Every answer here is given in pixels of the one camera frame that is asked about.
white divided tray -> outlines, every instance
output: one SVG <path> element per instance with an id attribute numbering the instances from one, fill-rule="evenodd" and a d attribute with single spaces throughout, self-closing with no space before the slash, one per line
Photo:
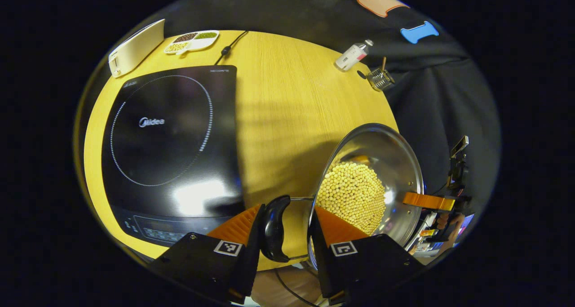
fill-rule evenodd
<path id="1" fill-rule="evenodd" d="M 178 53 L 178 51 L 181 51 L 181 49 L 176 49 L 174 51 L 168 51 L 168 49 L 170 49 L 170 47 L 172 45 L 181 45 L 182 49 L 185 48 L 185 49 L 187 49 L 187 51 L 196 51 L 198 49 L 205 49 L 206 47 L 212 45 L 214 43 L 214 41 L 218 38 L 218 36 L 220 36 L 220 31 L 214 31 L 214 30 L 197 31 L 197 32 L 190 32 L 190 33 L 186 33 L 186 34 L 193 34 L 193 33 L 195 33 L 195 36 L 193 37 L 193 39 L 187 40 L 187 41 L 180 41 L 177 43 L 172 42 L 164 49 L 164 53 L 175 54 L 175 53 Z M 202 33 L 216 33 L 216 36 L 199 39 L 198 37 L 201 36 Z M 174 39 L 174 41 L 176 41 L 182 35 L 179 35 L 178 37 L 176 37 Z"/>

wooden table surface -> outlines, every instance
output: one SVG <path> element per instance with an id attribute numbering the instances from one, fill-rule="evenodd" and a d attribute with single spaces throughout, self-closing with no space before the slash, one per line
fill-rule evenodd
<path id="1" fill-rule="evenodd" d="M 242 31 L 220 31 L 207 49 L 166 55 L 164 40 L 135 70 L 111 77 L 104 86 L 88 123 L 84 153 L 101 153 L 106 119 L 121 85 L 144 74 L 188 66 L 213 65 L 224 46 Z M 310 196 L 339 141 L 358 125 L 381 123 L 397 130 L 382 92 L 358 76 L 363 63 L 341 72 L 333 65 L 340 53 L 307 41 L 270 33 L 249 32 L 233 46 L 221 65 L 238 68 L 236 119 L 238 160 L 246 207 L 268 203 L 283 194 Z M 84 155 L 88 190 L 98 215 L 115 238 L 142 248 L 152 258 L 166 247 L 126 235 L 115 221 L 103 190 L 100 155 Z M 284 215 L 287 256 L 307 254 L 309 202 L 291 203 Z M 276 263 L 260 255 L 258 270 L 305 260 Z"/>

stainless steel pot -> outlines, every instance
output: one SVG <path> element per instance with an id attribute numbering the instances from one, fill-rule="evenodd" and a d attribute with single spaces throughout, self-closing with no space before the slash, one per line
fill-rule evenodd
<path id="1" fill-rule="evenodd" d="M 413 236 L 415 226 L 421 214 L 421 208 L 407 206 L 402 203 L 406 192 L 423 194 L 423 176 L 421 168 L 413 150 L 399 133 L 382 124 L 368 123 L 351 131 L 337 145 L 322 177 L 318 181 L 316 191 L 311 197 L 290 198 L 284 195 L 272 200 L 265 207 L 264 227 L 261 230 L 263 244 L 262 253 L 269 259 L 277 262 L 289 262 L 282 252 L 283 225 L 282 215 L 285 208 L 294 200 L 312 200 L 310 217 L 308 220 L 308 256 L 317 267 L 314 257 L 313 244 L 310 235 L 310 225 L 314 214 L 314 206 L 319 188 L 325 174 L 332 164 L 349 161 L 358 156 L 366 156 L 382 184 L 385 186 L 385 213 L 380 225 L 373 235 L 385 233 L 394 239 L 400 246 L 408 243 Z"/>

black induction cooktop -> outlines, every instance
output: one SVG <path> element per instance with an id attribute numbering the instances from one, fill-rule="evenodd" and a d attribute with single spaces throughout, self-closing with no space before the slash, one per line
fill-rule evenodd
<path id="1" fill-rule="evenodd" d="M 244 210 L 236 155 L 236 67 L 126 81 L 109 113 L 102 178 L 128 235 L 170 246 Z"/>

midea logo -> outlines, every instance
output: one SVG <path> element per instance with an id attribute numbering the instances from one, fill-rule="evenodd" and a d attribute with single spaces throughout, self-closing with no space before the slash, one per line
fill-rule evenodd
<path id="1" fill-rule="evenodd" d="M 140 127 L 146 127 L 149 125 L 163 125 L 164 122 L 165 121 L 163 119 L 148 119 L 147 117 L 142 117 L 142 119 L 140 119 L 140 123 L 138 125 Z"/>

